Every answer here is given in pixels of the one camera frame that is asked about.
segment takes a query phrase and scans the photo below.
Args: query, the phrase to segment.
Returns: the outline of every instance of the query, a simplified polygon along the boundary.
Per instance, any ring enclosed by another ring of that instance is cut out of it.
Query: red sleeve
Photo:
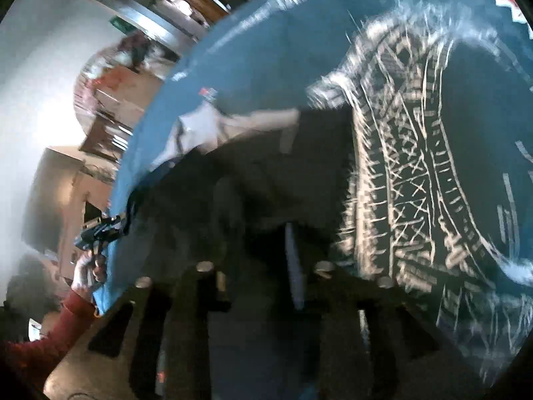
[[[70,291],[55,327],[45,338],[28,343],[8,343],[7,353],[39,390],[78,338],[94,321],[94,306]]]

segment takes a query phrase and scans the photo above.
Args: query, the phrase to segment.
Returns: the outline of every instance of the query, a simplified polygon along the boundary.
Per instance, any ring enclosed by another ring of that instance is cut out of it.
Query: hand
[[[107,279],[106,258],[98,256],[94,263],[91,263],[92,260],[92,251],[86,251],[81,255],[74,268],[71,286],[72,290],[89,302],[92,300],[92,292]]]

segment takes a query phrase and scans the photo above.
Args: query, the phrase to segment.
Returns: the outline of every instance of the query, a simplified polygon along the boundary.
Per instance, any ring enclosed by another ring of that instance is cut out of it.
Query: person
[[[53,325],[50,330],[37,341],[3,345],[6,358],[40,391],[50,373],[97,317],[92,303],[93,287],[88,280],[91,256],[89,251],[78,259],[61,311],[48,316]],[[105,280],[102,267],[93,269],[92,274],[99,282]]]
[[[53,289],[44,264],[33,255],[22,256],[0,307],[0,341],[28,341],[28,319],[42,324],[47,314],[58,312],[60,302]]]

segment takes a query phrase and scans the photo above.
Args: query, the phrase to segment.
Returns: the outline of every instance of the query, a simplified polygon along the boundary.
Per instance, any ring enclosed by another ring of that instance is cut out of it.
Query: blue fabric
[[[428,1],[460,5],[474,24],[494,29],[508,50],[498,56],[468,43],[455,48],[443,75],[443,84],[448,86],[443,120],[478,225],[506,256],[531,259],[533,174],[529,175],[528,169],[533,169],[533,164],[516,144],[522,141],[528,152],[533,152],[528,105],[533,47],[527,26],[513,23],[510,10],[497,7],[495,0],[407,1],[413,5]],[[398,0],[252,0],[222,19],[178,63],[135,128],[113,189],[111,212],[124,210],[132,189],[163,150],[176,118],[201,103],[203,87],[218,92],[217,107],[227,113],[308,105],[307,88],[339,66],[363,24],[397,5]],[[168,165],[161,166],[158,175],[166,169]],[[508,201],[504,173],[513,182],[520,224],[521,246],[520,250],[515,247],[515,254],[510,254],[508,242],[499,240],[496,207]],[[102,311],[109,309],[124,288],[113,281],[115,246],[109,247],[108,281],[95,293]],[[139,270],[132,267],[131,282]],[[506,293],[532,295],[529,287],[509,282],[501,271],[491,274],[492,281],[501,283]]]

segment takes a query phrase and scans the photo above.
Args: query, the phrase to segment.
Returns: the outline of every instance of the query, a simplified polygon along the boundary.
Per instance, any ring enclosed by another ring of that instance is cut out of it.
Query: white fabric
[[[294,128],[298,119],[299,111],[297,109],[254,111],[246,116],[238,114],[226,116],[211,103],[203,102],[193,112],[178,117],[164,150],[152,162],[150,171],[167,160],[180,155],[178,140],[183,154],[195,147],[201,147],[204,152],[210,152],[236,137],[267,130]]]

